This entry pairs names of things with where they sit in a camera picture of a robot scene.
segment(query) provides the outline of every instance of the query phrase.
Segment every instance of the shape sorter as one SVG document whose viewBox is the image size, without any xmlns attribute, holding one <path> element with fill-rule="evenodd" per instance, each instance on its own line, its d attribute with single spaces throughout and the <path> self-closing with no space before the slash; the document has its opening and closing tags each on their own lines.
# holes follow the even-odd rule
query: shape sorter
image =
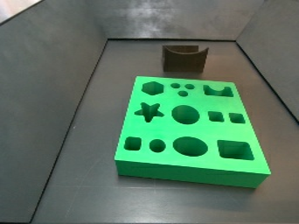
<svg viewBox="0 0 299 224">
<path fill-rule="evenodd" d="M 138 76 L 119 175 L 258 187 L 271 171 L 231 82 Z"/>
</svg>

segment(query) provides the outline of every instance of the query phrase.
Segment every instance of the curved cutout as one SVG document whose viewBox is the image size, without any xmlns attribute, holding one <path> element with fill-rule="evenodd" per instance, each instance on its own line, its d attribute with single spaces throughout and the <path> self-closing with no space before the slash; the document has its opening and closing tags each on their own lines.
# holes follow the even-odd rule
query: curved cutout
<svg viewBox="0 0 299 224">
<path fill-rule="evenodd" d="M 230 87 L 225 87 L 222 90 L 213 89 L 209 85 L 203 86 L 203 91 L 206 95 L 215 95 L 215 96 L 227 96 L 233 97 L 233 91 Z"/>
<path fill-rule="evenodd" d="M 181 92 L 179 92 L 179 96 L 185 97 L 185 96 L 187 96 L 187 95 L 189 95 L 189 93 L 187 93 L 186 91 L 181 91 Z"/>
<path fill-rule="evenodd" d="M 173 147 L 189 157 L 199 157 L 209 151 L 209 145 L 199 138 L 190 136 L 175 139 Z"/>
<path fill-rule="evenodd" d="M 164 144 L 164 141 L 160 139 L 155 139 L 150 143 L 150 149 L 152 152 L 162 152 L 162 151 L 164 151 L 164 148 L 166 148 L 166 144 Z"/>
<path fill-rule="evenodd" d="M 173 110 L 173 119 L 182 124 L 194 124 L 201 119 L 199 111 L 187 105 L 182 105 Z"/>
<path fill-rule="evenodd" d="M 163 70 L 166 72 L 202 73 L 210 48 L 199 52 L 198 45 L 164 45 Z"/>
</svg>

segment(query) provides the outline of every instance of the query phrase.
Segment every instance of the gray floor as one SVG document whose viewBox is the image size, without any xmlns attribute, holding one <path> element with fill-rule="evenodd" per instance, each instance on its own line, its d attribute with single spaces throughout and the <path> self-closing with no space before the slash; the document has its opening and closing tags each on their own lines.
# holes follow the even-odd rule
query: gray floor
<svg viewBox="0 0 299 224">
<path fill-rule="evenodd" d="M 164 73 L 162 45 L 210 47 L 205 73 Z M 273 175 L 257 189 L 119 177 L 138 75 L 234 81 Z M 34 222 L 298 222 L 299 126 L 233 42 L 108 41 Z"/>
</svg>

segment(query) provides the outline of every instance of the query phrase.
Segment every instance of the oval hole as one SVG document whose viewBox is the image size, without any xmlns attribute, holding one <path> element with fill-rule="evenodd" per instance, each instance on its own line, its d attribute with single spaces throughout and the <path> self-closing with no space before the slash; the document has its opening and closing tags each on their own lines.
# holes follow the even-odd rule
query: oval hole
<svg viewBox="0 0 299 224">
<path fill-rule="evenodd" d="M 194 124 L 199 121 L 201 114 L 194 107 L 182 105 L 174 108 L 173 119 L 182 124 Z"/>
<path fill-rule="evenodd" d="M 202 156 L 209 151 L 207 144 L 197 137 L 185 136 L 173 142 L 175 150 L 189 157 Z"/>
</svg>

